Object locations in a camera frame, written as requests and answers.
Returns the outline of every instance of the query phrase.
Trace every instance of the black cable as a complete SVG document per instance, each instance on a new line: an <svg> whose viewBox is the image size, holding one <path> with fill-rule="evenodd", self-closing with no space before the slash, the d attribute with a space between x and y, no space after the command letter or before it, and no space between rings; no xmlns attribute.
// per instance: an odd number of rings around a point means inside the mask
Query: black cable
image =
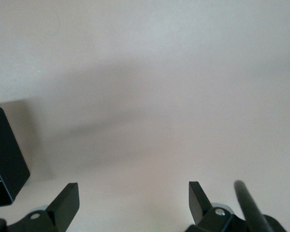
<svg viewBox="0 0 290 232"><path fill-rule="evenodd" d="M244 182L241 180L235 181L234 189L250 231L274 232L264 215L258 209Z"/></svg>

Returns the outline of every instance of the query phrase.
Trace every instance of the black mount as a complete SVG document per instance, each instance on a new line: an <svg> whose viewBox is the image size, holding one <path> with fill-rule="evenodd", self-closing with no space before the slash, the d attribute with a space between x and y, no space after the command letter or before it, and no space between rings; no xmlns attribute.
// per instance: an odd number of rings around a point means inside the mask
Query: black mount
<svg viewBox="0 0 290 232"><path fill-rule="evenodd" d="M189 207L195 225L186 232L286 232L276 219L259 212L242 181L234 186L246 221L223 207L213 207L199 182L190 182Z"/></svg>
<svg viewBox="0 0 290 232"><path fill-rule="evenodd" d="M10 226L0 218L0 232L65 232L78 209L78 184L69 183L46 210L31 212Z"/></svg>

